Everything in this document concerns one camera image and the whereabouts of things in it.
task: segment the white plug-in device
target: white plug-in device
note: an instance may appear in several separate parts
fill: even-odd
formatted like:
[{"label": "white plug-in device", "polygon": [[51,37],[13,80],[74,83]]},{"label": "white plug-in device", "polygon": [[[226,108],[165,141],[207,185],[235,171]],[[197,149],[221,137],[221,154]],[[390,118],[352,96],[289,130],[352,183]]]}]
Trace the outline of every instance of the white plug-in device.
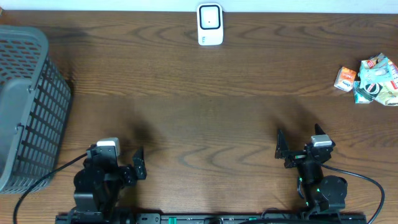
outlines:
[{"label": "white plug-in device", "polygon": [[101,139],[101,140],[99,140],[97,142],[97,146],[98,147],[101,147],[101,146],[115,147],[116,157],[118,157],[120,155],[120,145],[119,145],[119,139],[118,138]]},{"label": "white plug-in device", "polygon": [[219,45],[224,38],[223,9],[217,3],[200,4],[197,9],[198,42]]}]

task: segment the snack package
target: snack package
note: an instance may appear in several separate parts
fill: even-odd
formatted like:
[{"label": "snack package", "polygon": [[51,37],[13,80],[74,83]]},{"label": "snack package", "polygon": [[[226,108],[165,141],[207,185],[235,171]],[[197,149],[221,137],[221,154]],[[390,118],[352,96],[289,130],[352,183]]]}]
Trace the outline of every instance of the snack package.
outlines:
[{"label": "snack package", "polygon": [[344,91],[351,91],[353,89],[356,72],[346,67],[342,67],[337,74],[335,87]]},{"label": "snack package", "polygon": [[394,88],[393,83],[385,82],[379,84],[382,88],[380,88],[375,100],[384,106],[398,106],[398,90]]},{"label": "snack package", "polygon": [[359,88],[359,83],[360,81],[354,81],[354,88],[353,88],[353,93],[354,93],[354,100],[355,103],[370,103],[373,101],[373,99],[368,100],[366,97],[364,97],[360,92],[358,92]]},{"label": "snack package", "polygon": [[380,83],[372,83],[372,84],[367,84],[364,88],[361,88],[361,85],[359,84],[359,88],[356,91],[359,94],[361,94],[363,97],[365,97],[367,100],[372,101],[378,96],[380,90],[382,89],[383,86],[380,85]]},{"label": "snack package", "polygon": [[361,78],[360,88],[374,83],[392,82],[393,86],[398,89],[398,69],[382,53],[369,60],[361,61],[358,76]]}]

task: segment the white wall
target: white wall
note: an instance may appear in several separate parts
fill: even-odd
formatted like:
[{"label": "white wall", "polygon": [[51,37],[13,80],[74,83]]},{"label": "white wall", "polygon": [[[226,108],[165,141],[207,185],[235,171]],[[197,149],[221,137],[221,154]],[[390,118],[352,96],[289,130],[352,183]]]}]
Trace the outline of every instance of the white wall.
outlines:
[{"label": "white wall", "polygon": [[182,11],[218,2],[225,12],[398,13],[398,0],[1,0],[5,10]]}]

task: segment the wooden table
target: wooden table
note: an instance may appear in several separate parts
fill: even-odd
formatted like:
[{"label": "wooden table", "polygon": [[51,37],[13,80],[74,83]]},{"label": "wooden table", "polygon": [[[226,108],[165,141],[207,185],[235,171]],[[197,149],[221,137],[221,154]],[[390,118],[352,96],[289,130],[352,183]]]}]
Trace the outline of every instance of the wooden table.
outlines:
[{"label": "wooden table", "polygon": [[[386,190],[375,223],[396,223],[397,108],[354,104],[333,87],[341,66],[383,52],[398,62],[398,16],[225,13],[224,42],[197,43],[195,13],[8,11],[3,24],[34,26],[75,87],[59,165],[101,138],[118,137],[130,163],[145,146],[148,178],[120,204],[164,213],[262,212],[305,206],[297,171],[274,159],[277,128],[302,149],[322,128],[337,143],[328,165],[359,172]],[[73,201],[82,161],[29,195],[20,223],[53,223]],[[375,212],[380,192],[348,181],[346,210]],[[18,195],[0,195],[10,223]]]}]

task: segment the crumpled wrapper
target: crumpled wrapper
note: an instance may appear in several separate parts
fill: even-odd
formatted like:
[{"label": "crumpled wrapper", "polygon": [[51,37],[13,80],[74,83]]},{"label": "crumpled wrapper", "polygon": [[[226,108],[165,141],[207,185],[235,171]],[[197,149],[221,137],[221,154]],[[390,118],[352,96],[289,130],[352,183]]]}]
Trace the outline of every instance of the crumpled wrapper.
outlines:
[{"label": "crumpled wrapper", "polygon": [[361,61],[359,88],[355,91],[366,101],[398,106],[398,68],[384,54]]},{"label": "crumpled wrapper", "polygon": [[353,93],[354,93],[355,103],[370,103],[370,102],[372,102],[373,101],[372,98],[366,98],[358,91],[359,83],[360,83],[360,81],[354,81]]}]

